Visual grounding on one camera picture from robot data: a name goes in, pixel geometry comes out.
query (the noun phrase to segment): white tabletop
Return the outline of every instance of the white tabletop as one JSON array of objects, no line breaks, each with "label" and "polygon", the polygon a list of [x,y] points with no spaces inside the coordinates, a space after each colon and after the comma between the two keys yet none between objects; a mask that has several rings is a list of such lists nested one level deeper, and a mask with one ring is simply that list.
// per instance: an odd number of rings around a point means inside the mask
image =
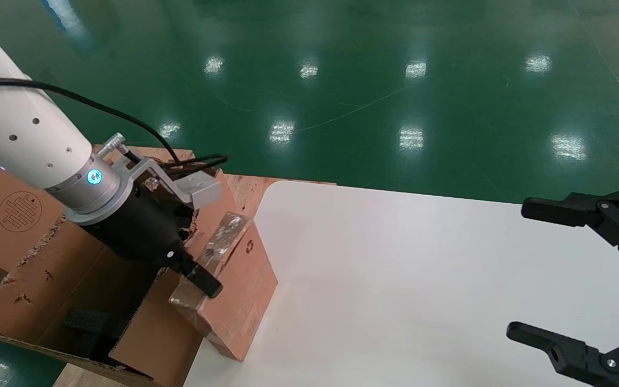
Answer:
[{"label": "white tabletop", "polygon": [[519,205],[280,182],[256,214],[278,288],[243,363],[186,385],[583,385],[506,338],[522,321],[619,346],[619,253]]}]

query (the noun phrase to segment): green floor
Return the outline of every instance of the green floor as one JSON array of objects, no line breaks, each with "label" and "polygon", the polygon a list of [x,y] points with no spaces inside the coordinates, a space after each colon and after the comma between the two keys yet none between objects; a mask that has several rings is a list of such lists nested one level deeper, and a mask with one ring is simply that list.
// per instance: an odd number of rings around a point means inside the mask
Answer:
[{"label": "green floor", "polygon": [[[619,189],[615,0],[0,0],[0,45],[237,174],[510,203]],[[157,145],[55,99],[93,142]],[[1,364],[9,386],[62,368],[3,345]]]}]

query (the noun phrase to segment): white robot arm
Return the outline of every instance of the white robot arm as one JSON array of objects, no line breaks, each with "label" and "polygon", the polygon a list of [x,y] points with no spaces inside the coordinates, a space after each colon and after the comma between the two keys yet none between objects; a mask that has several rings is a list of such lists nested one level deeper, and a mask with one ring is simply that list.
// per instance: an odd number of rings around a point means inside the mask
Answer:
[{"label": "white robot arm", "polygon": [[[40,89],[62,90],[31,81],[0,48],[0,167],[54,196],[66,206],[69,220],[118,255],[171,267],[204,294],[216,297],[223,289],[221,283],[194,262],[174,218],[138,178],[151,174],[192,211],[221,195],[219,182],[203,171],[173,181],[155,161],[129,151],[118,133],[93,152],[84,135]],[[156,134],[147,124],[130,120]],[[124,157],[109,165],[104,157],[114,149]],[[175,161],[178,165],[191,162],[177,157]]]}]

